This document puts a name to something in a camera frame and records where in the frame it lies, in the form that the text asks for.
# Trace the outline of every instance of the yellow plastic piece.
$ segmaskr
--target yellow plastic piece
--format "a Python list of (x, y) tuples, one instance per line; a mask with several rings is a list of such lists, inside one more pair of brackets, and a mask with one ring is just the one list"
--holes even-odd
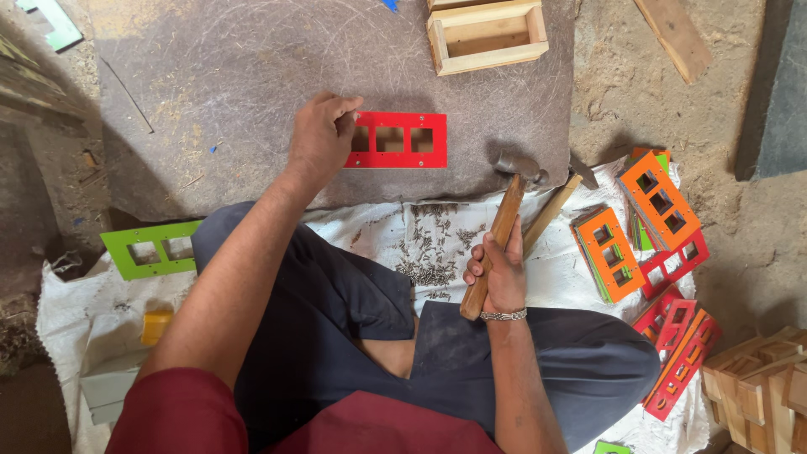
[(157, 344), (173, 317), (173, 310), (150, 310), (143, 314), (143, 334), (140, 336), (140, 343)]

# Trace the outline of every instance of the finger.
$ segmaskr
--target finger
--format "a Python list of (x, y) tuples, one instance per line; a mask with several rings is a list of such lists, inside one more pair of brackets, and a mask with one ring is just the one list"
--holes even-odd
[(356, 113), (356, 111), (346, 112), (334, 122), (337, 126), (337, 136), (347, 137), (348, 141), (353, 139), (353, 132), (356, 131), (356, 117), (354, 113)]
[(465, 272), (462, 273), (462, 280), (468, 285), (473, 285), (474, 282), (476, 282), (476, 276), (472, 275), (470, 271), (465, 270)]
[(485, 255), (493, 263), (494, 268), (502, 269), (510, 266), (510, 260), (504, 255), (504, 251), (499, 244), (496, 243), (493, 233), (485, 233), (485, 236), (482, 237), (482, 246), (485, 248)]
[(337, 118), (343, 116), (349, 111), (355, 111), (364, 103), (364, 98), (356, 96), (355, 98), (336, 98), (329, 99), (321, 104), (325, 110), (325, 118), (328, 121), (336, 121)]
[(514, 263), (521, 263), (523, 259), (521, 250), (524, 244), (524, 238), (521, 236), (521, 215), (516, 215), (516, 222), (512, 223), (510, 230), (510, 238), (507, 240), (507, 247), (504, 248), (504, 253)]
[(468, 260), (468, 271), (470, 271), (473, 275), (479, 276), (483, 274), (484, 268), (482, 268), (482, 263), (471, 259)]
[(481, 244), (478, 244), (470, 248), (470, 256), (474, 259), (482, 260), (482, 257), (485, 256), (485, 249), (482, 248)]
[(310, 99), (310, 100), (309, 100), (309, 101), (306, 103), (306, 105), (309, 105), (309, 106), (315, 106), (315, 105), (317, 105), (317, 104), (322, 104), (322, 103), (324, 103), (325, 101), (327, 101), (327, 100), (329, 100), (329, 99), (336, 98), (336, 97), (337, 97), (337, 94), (336, 94), (336, 93), (332, 93), (332, 92), (330, 92), (330, 91), (328, 91), (328, 90), (322, 90), (321, 92), (319, 92), (319, 93), (317, 93), (316, 95), (314, 95), (314, 97), (313, 97), (313, 98), (311, 98), (311, 99)]

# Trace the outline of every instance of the wooden box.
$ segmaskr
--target wooden box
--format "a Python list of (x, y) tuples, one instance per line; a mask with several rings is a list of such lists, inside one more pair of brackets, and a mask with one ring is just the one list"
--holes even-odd
[[(433, 0), (430, 6), (452, 3)], [(550, 48), (537, 0), (433, 11), (426, 28), (438, 76), (532, 61)]]

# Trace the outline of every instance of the dark blue trousers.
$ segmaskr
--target dark blue trousers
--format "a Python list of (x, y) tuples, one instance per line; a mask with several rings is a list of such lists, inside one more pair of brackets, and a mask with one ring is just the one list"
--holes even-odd
[[(221, 208), (199, 226), (191, 241), (200, 274), (252, 206)], [(234, 391), (250, 451), (279, 441), (356, 390), (474, 420), (492, 436), (487, 331), (483, 322), (462, 318), (458, 305), (426, 302), (409, 380), (385, 372), (351, 342), (412, 338), (411, 294), (407, 276), (298, 225)], [(528, 308), (527, 321), (570, 452), (625, 416), (659, 377), (653, 345), (615, 317)]]

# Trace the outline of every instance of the blue plastic scrap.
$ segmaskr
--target blue plastic scrap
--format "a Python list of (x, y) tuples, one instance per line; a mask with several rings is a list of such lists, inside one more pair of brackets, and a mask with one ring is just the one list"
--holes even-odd
[(387, 5), (390, 11), (394, 13), (398, 12), (398, 5), (395, 4), (398, 0), (381, 0), (381, 1), (384, 2), (385, 5)]

